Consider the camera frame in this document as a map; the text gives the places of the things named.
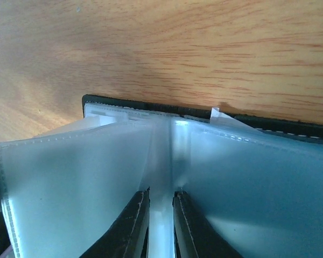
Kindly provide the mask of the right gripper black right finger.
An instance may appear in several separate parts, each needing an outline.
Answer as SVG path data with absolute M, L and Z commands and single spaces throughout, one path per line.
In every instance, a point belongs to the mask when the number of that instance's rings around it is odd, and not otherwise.
M 186 191 L 173 197 L 175 257 L 241 257 L 220 236 Z

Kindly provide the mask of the black leather card holder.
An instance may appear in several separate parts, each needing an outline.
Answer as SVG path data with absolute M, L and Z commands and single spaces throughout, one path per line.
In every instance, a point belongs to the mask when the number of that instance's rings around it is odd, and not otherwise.
M 0 143 L 0 257 L 81 257 L 149 189 L 148 257 L 175 257 L 186 191 L 241 257 L 323 257 L 323 125 L 96 95 Z

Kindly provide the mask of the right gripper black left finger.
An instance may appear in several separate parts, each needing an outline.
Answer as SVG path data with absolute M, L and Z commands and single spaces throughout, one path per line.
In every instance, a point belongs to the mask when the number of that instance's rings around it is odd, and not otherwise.
M 137 191 L 110 228 L 81 257 L 148 257 L 149 189 Z

